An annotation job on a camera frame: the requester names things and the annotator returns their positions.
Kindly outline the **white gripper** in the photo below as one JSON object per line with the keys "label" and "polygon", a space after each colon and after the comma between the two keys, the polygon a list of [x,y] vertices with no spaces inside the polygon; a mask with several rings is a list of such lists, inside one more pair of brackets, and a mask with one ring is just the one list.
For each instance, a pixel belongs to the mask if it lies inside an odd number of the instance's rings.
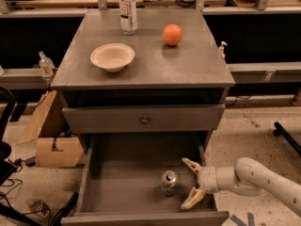
{"label": "white gripper", "polygon": [[182,210],[189,210],[204,199],[207,194],[213,194],[219,191],[217,183],[217,174],[215,167],[202,167],[199,163],[194,162],[186,157],[182,162],[194,173],[198,174],[197,182],[200,188],[193,187],[186,200],[182,203]]}

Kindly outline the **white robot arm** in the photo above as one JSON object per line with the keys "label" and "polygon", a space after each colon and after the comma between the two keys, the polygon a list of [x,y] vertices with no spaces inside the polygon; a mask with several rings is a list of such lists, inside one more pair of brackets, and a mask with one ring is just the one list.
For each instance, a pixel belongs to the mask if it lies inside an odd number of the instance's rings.
{"label": "white robot arm", "polygon": [[195,173],[198,185],[198,188],[191,189],[182,203],[182,210],[189,210],[201,202],[205,195],[221,190],[242,196],[258,196],[265,190],[301,216],[301,185],[252,158],[239,158],[234,167],[202,167],[185,157],[182,162]]}

